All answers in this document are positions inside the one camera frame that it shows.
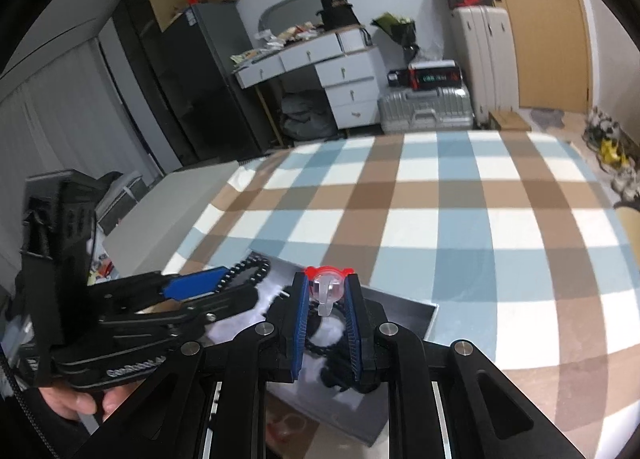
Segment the black beaded chain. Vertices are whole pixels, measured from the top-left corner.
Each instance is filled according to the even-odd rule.
[[[244,283],[253,283],[254,285],[258,285],[265,277],[269,274],[269,270],[271,269],[271,262],[265,257],[260,257],[258,255],[250,255],[244,261],[238,262],[234,267],[229,269],[218,282],[218,287],[216,288],[216,293],[220,293],[224,291],[233,280],[243,273],[247,269],[252,269],[253,267],[257,268],[253,274],[245,280]]]
[[[342,314],[342,317],[344,317],[344,305],[342,304],[342,302],[335,302],[334,309],[337,309],[338,312]],[[306,317],[306,326],[309,327],[309,325],[314,323],[314,321],[317,321],[316,317],[318,317],[318,302],[316,300],[312,300],[309,304],[309,313]],[[311,340],[307,338],[305,340],[305,349],[308,350],[310,353],[320,356],[321,358],[326,358],[329,352],[331,352],[331,350],[334,347],[338,346],[338,344],[340,344],[340,342],[345,337],[346,337],[346,330],[342,332],[342,337],[340,338],[340,340],[338,340],[335,344],[329,345],[327,347],[321,347],[319,345],[311,343]]]

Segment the black cable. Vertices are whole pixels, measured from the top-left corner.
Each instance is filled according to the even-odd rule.
[[[11,365],[9,365],[9,360],[7,359],[4,353],[4,349],[2,349],[2,345],[0,345],[0,369],[2,369],[2,373],[4,374],[4,377],[9,382],[9,386],[11,387],[11,390],[14,391],[15,400],[18,402],[18,405],[20,405],[22,412],[24,413],[27,420],[29,420],[29,423],[33,427],[34,431],[38,434],[44,446],[47,447],[47,450],[49,450],[53,459],[62,459],[58,454],[58,452],[56,452],[56,449],[53,448],[53,445],[49,442],[47,437],[44,435],[44,432],[40,428],[40,425],[36,421],[36,418],[31,412],[31,410],[29,410],[29,407],[27,407],[27,403],[25,402],[24,397],[22,396],[22,389],[20,388],[20,385],[18,385],[18,382],[15,379],[14,372],[11,368]]]

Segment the white suitcase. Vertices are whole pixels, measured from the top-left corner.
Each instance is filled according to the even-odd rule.
[[[472,93],[478,124],[487,124],[490,110],[517,110],[518,68],[507,11],[460,7],[451,16],[458,61]]]

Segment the silver suitcase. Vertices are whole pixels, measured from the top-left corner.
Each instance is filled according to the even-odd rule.
[[[392,89],[378,100],[385,134],[427,130],[471,130],[474,113],[469,91]]]

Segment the gray bag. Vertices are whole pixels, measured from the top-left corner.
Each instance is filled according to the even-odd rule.
[[[282,131],[296,141],[337,134],[334,116],[323,90],[305,90],[282,99]]]
[[[471,130],[474,114],[469,91],[389,89],[378,100],[380,124],[385,134],[430,130]]]

